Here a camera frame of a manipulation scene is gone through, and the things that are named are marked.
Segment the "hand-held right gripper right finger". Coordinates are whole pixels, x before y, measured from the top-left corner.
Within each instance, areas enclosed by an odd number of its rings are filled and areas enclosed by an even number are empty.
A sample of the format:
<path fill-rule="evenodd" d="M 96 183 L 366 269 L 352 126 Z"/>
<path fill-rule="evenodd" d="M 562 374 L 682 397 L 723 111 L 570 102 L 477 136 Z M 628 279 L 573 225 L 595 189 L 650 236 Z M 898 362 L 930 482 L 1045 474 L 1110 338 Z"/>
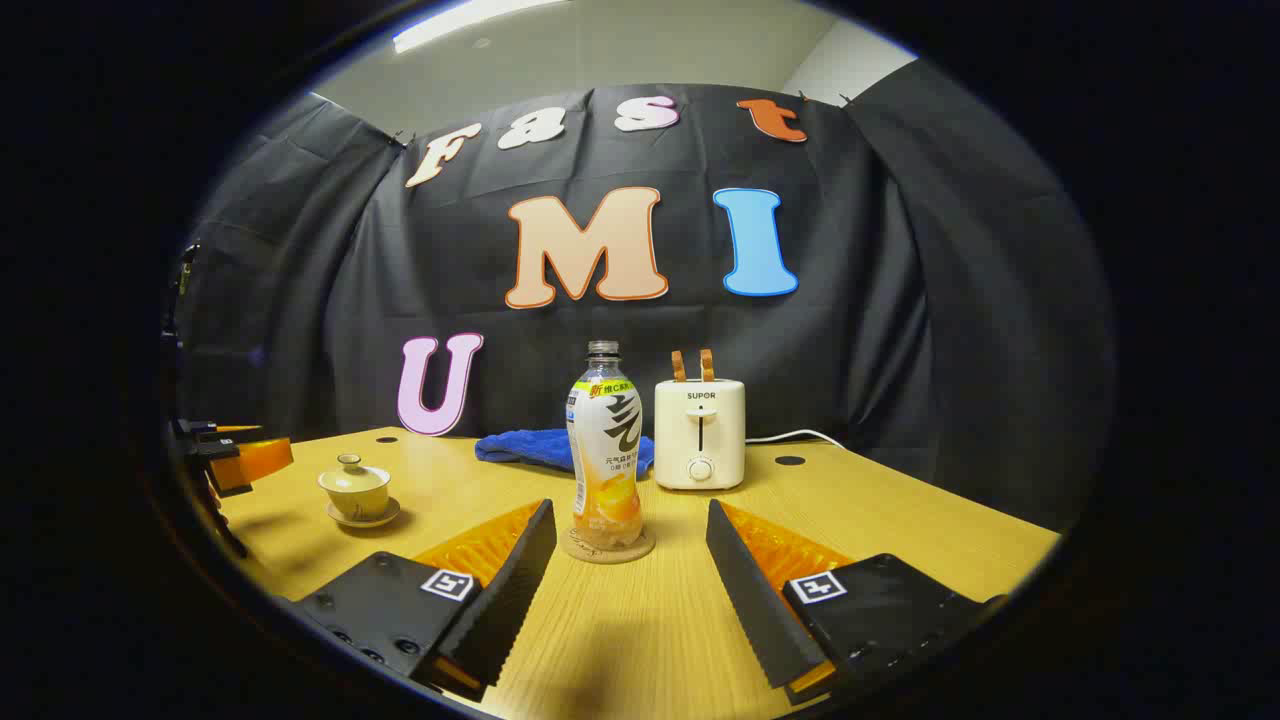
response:
<path fill-rule="evenodd" d="M 769 684 L 795 705 L 887 685 L 1007 601 L 969 598 L 892 553 L 850 559 L 718 500 L 707 547 Z"/>

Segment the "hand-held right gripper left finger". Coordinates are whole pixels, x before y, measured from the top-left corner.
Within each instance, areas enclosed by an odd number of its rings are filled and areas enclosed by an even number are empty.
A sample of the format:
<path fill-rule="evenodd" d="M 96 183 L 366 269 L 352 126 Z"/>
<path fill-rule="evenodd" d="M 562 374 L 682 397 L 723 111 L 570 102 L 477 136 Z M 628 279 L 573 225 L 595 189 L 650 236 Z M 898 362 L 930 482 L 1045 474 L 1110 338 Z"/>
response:
<path fill-rule="evenodd" d="M 556 546 L 554 506 L 543 498 L 415 559 L 371 553 L 291 607 L 374 664 L 480 701 L 500 678 Z"/>

